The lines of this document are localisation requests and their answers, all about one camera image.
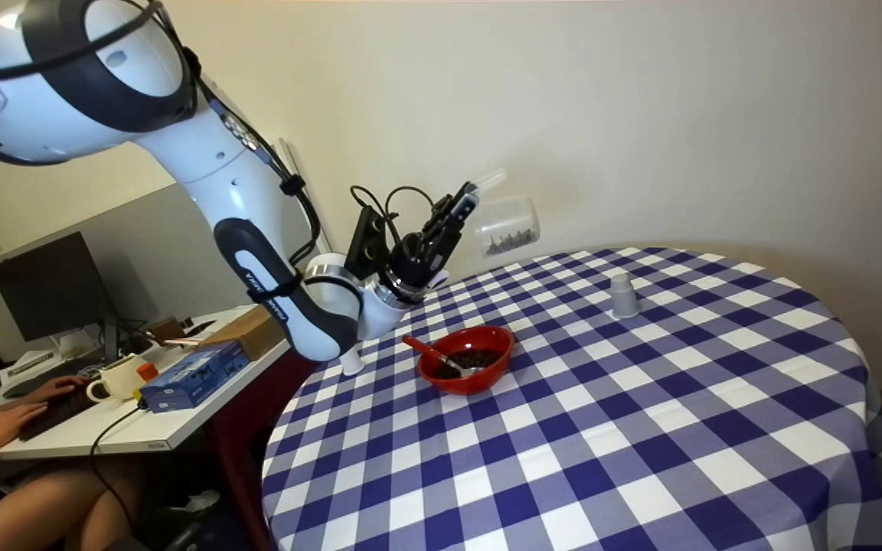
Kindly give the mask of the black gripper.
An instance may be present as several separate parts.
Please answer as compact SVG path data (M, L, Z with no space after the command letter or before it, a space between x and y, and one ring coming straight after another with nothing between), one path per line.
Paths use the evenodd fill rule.
M433 217L424 223L424 231L407 231L387 256L384 284L400 304L420 304L428 284L444 269L453 240L471 210L478 208L478 187L466 181L457 196L444 196Z

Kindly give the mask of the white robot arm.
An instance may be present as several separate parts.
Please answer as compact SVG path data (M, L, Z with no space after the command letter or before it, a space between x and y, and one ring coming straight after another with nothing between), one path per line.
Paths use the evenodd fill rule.
M60 165L135 144L181 183L215 245L298 354L338 361L389 333L444 279L478 208L464 183L424 230L387 217L353 247L284 240L306 181L203 77L161 0L22 0L0 12L0 162Z

